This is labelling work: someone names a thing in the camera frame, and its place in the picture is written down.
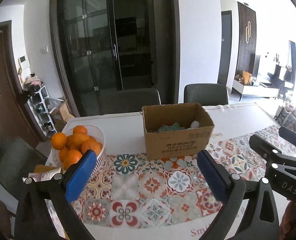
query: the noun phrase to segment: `patterned tablecloth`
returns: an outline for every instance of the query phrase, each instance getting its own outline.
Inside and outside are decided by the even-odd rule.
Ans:
[[[230,173],[258,181],[265,160],[250,149],[259,134],[286,155],[296,147],[278,136],[277,126],[209,144],[208,152]],[[216,201],[196,163],[196,155],[147,161],[144,153],[107,156],[72,206],[85,224],[152,228],[184,223],[218,212]]]

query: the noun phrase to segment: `white wall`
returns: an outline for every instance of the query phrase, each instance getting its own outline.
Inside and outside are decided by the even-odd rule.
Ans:
[[[26,55],[24,39],[24,5],[9,5],[0,7],[0,22],[12,21],[12,43],[16,69],[19,69],[18,58]],[[23,80],[30,75],[30,69],[22,73]]]
[[[220,0],[221,11],[231,11],[232,15],[232,41],[231,57],[227,78],[227,87],[232,89],[232,82],[235,78],[239,48],[239,11],[238,2],[234,0]]]
[[[30,69],[47,86],[51,98],[64,96],[50,35],[49,0],[29,0],[24,9],[24,36]]]
[[[220,0],[179,0],[179,103],[184,87],[217,83],[221,53]]]

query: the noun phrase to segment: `dark gray chair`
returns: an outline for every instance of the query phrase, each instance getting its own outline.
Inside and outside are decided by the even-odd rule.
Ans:
[[[140,112],[143,106],[160,105],[158,90],[154,88],[120,90],[98,98],[100,114]]]
[[[34,172],[36,165],[45,164],[47,158],[22,138],[8,139],[0,160],[0,184],[19,200],[24,182],[22,177]]]
[[[190,84],[184,89],[184,103],[199,103],[202,106],[227,105],[228,92],[222,84]]]

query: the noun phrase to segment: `brown wooden door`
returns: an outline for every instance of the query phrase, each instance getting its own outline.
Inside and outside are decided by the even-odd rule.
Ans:
[[[21,137],[32,147],[39,140],[24,118],[16,102],[9,73],[6,68],[5,49],[7,40],[0,32],[0,147],[8,137]]]

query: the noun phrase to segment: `cardboard box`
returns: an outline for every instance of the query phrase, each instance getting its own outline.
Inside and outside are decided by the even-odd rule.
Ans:
[[[148,160],[197,154],[209,143],[214,123],[198,103],[144,106],[142,110]],[[163,124],[172,125],[175,122],[189,128],[194,120],[200,123],[199,128],[153,132]]]
[[[58,110],[55,110],[50,115],[51,115],[51,117],[53,119],[54,126],[55,126],[57,132],[61,132],[64,129],[67,121],[70,118],[75,118],[69,112],[69,109],[68,109],[68,106],[67,106],[67,101],[65,101],[64,103],[62,103],[62,105],[59,107],[59,109]]]

